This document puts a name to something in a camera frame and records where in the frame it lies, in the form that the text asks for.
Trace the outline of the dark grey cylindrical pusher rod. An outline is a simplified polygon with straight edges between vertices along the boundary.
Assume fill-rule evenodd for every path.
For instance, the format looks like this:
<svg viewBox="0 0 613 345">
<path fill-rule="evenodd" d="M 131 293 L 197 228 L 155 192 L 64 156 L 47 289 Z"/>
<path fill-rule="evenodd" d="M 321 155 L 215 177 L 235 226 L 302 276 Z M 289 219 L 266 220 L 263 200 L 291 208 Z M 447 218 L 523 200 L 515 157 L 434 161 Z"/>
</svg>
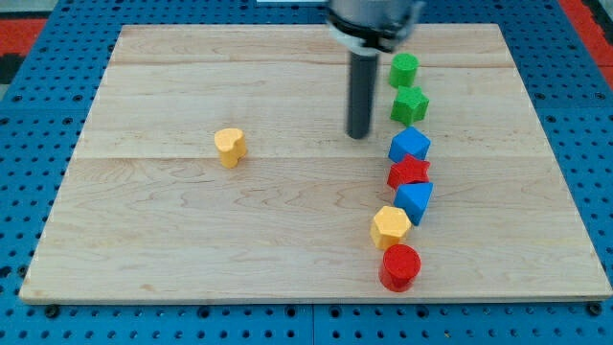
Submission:
<svg viewBox="0 0 613 345">
<path fill-rule="evenodd" d="M 350 54 L 346 133 L 352 139 L 368 136 L 377 77 L 378 55 Z"/>
</svg>

